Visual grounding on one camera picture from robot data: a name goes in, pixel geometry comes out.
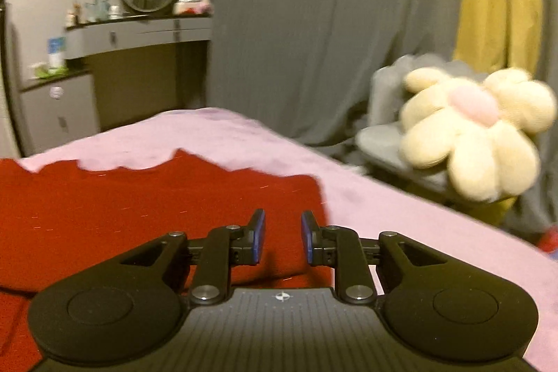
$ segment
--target flower-shaped pillow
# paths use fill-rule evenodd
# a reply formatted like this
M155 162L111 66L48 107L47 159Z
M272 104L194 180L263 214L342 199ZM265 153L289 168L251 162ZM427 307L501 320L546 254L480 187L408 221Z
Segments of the flower-shaped pillow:
M413 70L405 87L415 95L400 111L401 156L417 169L447 159L455 190L478 202L518 196L540 172L526 135L551 127L556 97L520 68L489 75L481 84L440 68Z

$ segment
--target bed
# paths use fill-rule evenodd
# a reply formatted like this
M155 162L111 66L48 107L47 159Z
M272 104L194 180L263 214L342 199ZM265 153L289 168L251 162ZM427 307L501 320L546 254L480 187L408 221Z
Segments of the bed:
M169 111L20 163L31 171L71 159L88 170L145 169L169 160L177 149L229 170L312 175L322 189L330 223L369 238L397 231L517 283L534 298L540 316L525 358L540 371L558 371L557 262L493 227L350 172L254 120L218 108Z

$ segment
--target yellow curtain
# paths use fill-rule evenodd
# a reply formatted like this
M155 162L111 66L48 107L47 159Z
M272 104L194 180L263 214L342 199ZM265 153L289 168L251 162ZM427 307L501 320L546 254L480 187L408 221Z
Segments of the yellow curtain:
M503 66L536 72L541 47L542 0L461 0L455 59L479 72ZM470 210L474 218L498 224L515 198Z

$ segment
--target metal screw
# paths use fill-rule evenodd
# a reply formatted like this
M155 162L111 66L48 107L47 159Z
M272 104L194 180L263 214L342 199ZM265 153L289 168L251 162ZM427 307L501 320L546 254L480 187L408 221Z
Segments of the metal screw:
M192 295L197 299L202 299L206 301L208 299L213 299L219 296L219 289L216 286L204 285L196 287L192 290Z
M357 285L350 286L345 290L345 293L349 298L361 300L370 298L374 294L374 290L367 286Z

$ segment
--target red blanket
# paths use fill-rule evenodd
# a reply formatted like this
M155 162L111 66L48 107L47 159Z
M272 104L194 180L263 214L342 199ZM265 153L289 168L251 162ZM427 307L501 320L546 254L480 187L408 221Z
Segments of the red blanket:
M256 208L266 211L262 262L233 269L233 283L328 286L329 270L306 265L300 239L303 210L325 224L319 187L307 175L229 172L185 152L141 171L88 172L62 161L32 174L0 161L0 287L39 291L172 230L198 238L246 224ZM24 322L27 302L3 297L0 370L24 370L37 359ZM16 367L22 356L28 359Z

